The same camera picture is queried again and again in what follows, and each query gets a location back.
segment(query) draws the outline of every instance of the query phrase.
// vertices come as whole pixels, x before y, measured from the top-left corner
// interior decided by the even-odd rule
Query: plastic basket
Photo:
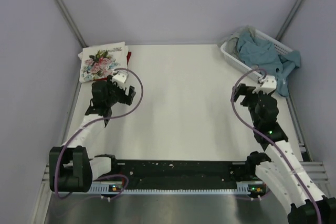
[[[260,39],[265,39],[268,41],[271,41],[275,45],[275,49],[278,51],[279,54],[281,55],[286,55],[289,52],[292,52],[293,50],[290,49],[289,47],[286,47],[284,44],[280,43],[279,41],[269,37],[268,35],[264,34],[263,32],[256,30],[256,37]],[[246,66],[244,63],[241,61],[237,60],[235,57],[232,55],[228,54],[225,49],[226,49],[227,42],[224,42],[221,46],[221,51],[224,54],[224,59],[225,61],[231,65],[232,67],[238,69],[242,73],[246,73],[247,71],[251,70],[250,67]],[[261,77],[261,74],[257,72],[252,72],[248,75],[252,80],[258,81],[258,79]]]

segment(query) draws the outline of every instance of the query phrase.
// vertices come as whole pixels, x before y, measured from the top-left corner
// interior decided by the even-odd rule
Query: white wall
[[[77,83],[80,47],[53,0],[0,0],[0,223],[28,223]]]
[[[276,36],[295,0],[64,0],[89,45],[214,43],[243,25]]]
[[[336,1],[306,0],[283,43],[301,51],[290,93],[309,150],[336,188]]]

